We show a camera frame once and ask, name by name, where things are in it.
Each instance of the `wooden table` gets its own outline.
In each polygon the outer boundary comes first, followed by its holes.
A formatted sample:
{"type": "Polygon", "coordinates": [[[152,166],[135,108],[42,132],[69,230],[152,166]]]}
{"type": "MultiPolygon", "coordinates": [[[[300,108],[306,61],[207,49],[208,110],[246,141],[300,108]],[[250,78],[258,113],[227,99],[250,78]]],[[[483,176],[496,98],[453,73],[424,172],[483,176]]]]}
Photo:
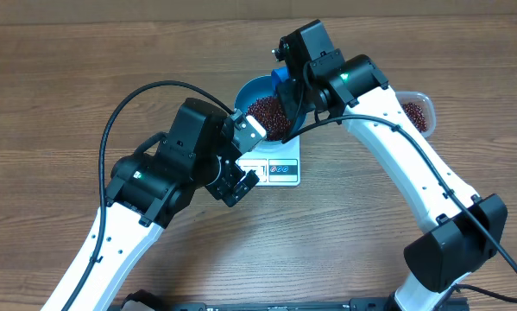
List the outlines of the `wooden table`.
{"type": "MultiPolygon", "coordinates": [[[[179,79],[232,103],[276,66],[270,50],[308,20],[0,27],[0,310],[36,310],[78,252],[98,206],[97,157],[114,107],[151,81],[179,79]]],[[[503,245],[517,260],[517,16],[325,20],[346,58],[368,54],[396,90],[435,103],[429,139],[479,193],[508,204],[503,245]]],[[[106,171],[158,130],[178,88],[122,112],[106,171]]],[[[386,296],[419,238],[402,196],[371,154],[330,125],[302,137],[302,183],[257,188],[228,208],[203,189],[141,259],[118,300],[343,301],[386,296]]],[[[517,296],[501,257],[467,280],[517,296]]],[[[517,310],[471,292],[473,310],[517,310]]]]}

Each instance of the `red bean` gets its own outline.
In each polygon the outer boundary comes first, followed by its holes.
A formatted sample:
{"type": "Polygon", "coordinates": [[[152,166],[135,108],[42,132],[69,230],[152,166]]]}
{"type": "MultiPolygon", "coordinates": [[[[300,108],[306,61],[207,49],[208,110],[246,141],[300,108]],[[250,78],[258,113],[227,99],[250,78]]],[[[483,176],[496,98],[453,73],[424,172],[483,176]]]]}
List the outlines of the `red bean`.
{"type": "Polygon", "coordinates": [[[427,131],[427,121],[420,106],[414,103],[407,103],[402,105],[402,109],[418,131],[427,131]]]}
{"type": "Polygon", "coordinates": [[[257,99],[249,107],[247,115],[254,117],[266,129],[266,140],[270,142],[281,140],[291,127],[279,100],[273,96],[257,99]]]}

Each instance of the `weighing scale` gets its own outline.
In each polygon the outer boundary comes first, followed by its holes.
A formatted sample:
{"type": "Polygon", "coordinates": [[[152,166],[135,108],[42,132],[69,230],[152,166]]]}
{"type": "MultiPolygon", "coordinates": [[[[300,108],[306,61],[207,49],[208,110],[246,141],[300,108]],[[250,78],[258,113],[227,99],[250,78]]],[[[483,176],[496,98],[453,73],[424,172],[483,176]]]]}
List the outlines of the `weighing scale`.
{"type": "MultiPolygon", "coordinates": [[[[246,113],[257,99],[274,96],[272,77],[263,76],[249,81],[237,94],[235,108],[246,113]]],[[[297,119],[298,130],[306,116],[297,119]]],[[[298,186],[300,184],[300,137],[282,144],[281,141],[259,143],[244,154],[237,164],[245,172],[254,169],[260,178],[257,186],[298,186]]]]}

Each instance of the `clear plastic container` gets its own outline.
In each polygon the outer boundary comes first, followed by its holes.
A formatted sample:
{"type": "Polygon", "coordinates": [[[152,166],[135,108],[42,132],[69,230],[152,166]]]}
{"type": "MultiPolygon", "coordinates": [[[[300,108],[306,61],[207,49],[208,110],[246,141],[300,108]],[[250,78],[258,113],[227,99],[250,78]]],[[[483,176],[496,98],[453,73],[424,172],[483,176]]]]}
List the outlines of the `clear plastic container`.
{"type": "Polygon", "coordinates": [[[401,105],[414,103],[421,107],[427,123],[427,131],[421,133],[423,137],[429,137],[437,126],[437,115],[431,99],[422,92],[396,92],[396,98],[401,105]]]}

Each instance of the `kitchen scale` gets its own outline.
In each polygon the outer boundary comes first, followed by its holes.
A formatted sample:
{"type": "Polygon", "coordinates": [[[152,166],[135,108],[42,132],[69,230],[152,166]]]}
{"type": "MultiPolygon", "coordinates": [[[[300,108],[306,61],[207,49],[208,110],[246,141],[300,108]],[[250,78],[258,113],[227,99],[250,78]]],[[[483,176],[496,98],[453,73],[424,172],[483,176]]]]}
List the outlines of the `kitchen scale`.
{"type": "MultiPolygon", "coordinates": [[[[272,77],[263,76],[249,81],[237,94],[235,108],[246,113],[257,99],[275,96],[272,77]]],[[[306,116],[299,117],[294,130],[298,130],[306,116]]],[[[260,178],[257,186],[298,186],[300,184],[300,137],[282,144],[281,141],[259,143],[244,154],[237,164],[245,172],[254,169],[260,178]]]]}

